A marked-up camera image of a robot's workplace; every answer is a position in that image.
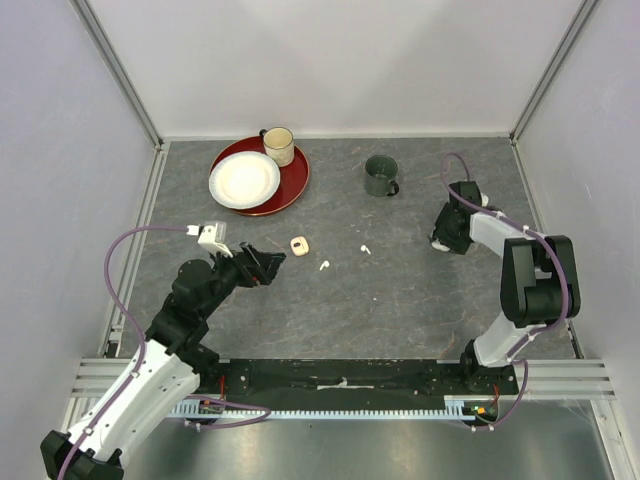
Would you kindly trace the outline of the beige earbud charging case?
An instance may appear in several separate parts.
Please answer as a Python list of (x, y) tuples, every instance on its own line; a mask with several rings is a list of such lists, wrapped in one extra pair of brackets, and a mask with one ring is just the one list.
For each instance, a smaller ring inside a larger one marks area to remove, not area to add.
[(294, 237), (290, 241), (290, 247), (291, 247), (292, 253), (296, 257), (305, 256), (310, 251), (308, 241), (306, 240), (306, 238), (304, 236)]

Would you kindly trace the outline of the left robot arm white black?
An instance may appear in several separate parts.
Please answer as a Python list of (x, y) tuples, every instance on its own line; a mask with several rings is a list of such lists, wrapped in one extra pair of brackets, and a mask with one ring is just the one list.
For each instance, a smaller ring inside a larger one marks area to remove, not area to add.
[(219, 382), (219, 356), (203, 346), (207, 321), (238, 288), (266, 286), (286, 256), (243, 243), (230, 255), (183, 263), (131, 363), (67, 432), (40, 450), (50, 479), (121, 479), (133, 453), (185, 397)]

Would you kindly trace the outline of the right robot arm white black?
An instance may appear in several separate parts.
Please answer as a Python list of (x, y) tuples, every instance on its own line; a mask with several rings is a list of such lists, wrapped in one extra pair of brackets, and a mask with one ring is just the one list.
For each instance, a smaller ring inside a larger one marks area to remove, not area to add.
[(458, 255), (472, 244), (501, 259), (501, 311), (489, 329), (461, 354), (458, 381), (467, 392), (483, 392), (494, 381), (492, 368), (512, 364), (538, 335), (576, 316), (581, 297), (572, 241), (545, 236), (483, 204), (474, 181), (447, 186), (449, 200), (431, 234), (431, 246)]

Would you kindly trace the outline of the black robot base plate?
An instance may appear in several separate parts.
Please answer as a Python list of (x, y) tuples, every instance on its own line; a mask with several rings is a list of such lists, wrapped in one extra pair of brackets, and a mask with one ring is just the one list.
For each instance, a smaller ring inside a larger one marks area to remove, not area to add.
[(198, 394), (273, 411), (440, 410), (446, 396), (516, 395), (512, 366), (468, 371), (436, 360), (221, 361), (205, 375)]

